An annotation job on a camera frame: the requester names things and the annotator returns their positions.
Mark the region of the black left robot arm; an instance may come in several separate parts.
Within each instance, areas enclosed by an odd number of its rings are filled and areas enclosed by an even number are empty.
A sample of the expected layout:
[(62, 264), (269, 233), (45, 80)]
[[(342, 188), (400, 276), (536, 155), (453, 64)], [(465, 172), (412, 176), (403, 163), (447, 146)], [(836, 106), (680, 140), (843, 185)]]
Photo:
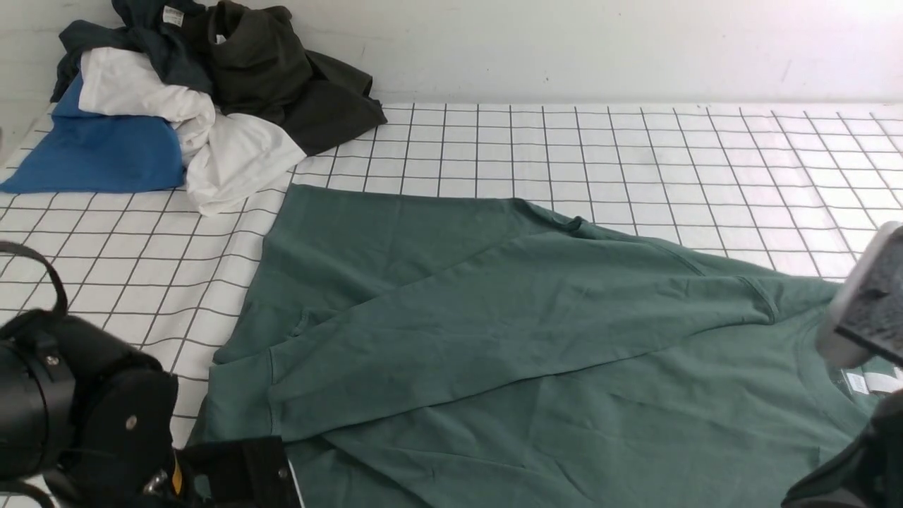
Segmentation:
[(42, 476), (65, 507), (112, 507), (175, 465), (177, 379), (73, 315), (34, 309), (2, 326), (2, 492)]

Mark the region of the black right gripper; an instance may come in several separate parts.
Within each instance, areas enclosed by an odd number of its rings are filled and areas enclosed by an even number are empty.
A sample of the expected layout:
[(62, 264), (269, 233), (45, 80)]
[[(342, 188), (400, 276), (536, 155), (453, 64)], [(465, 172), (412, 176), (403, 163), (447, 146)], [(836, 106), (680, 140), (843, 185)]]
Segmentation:
[(881, 399), (861, 434), (795, 483), (781, 506), (901, 507), (901, 392)]

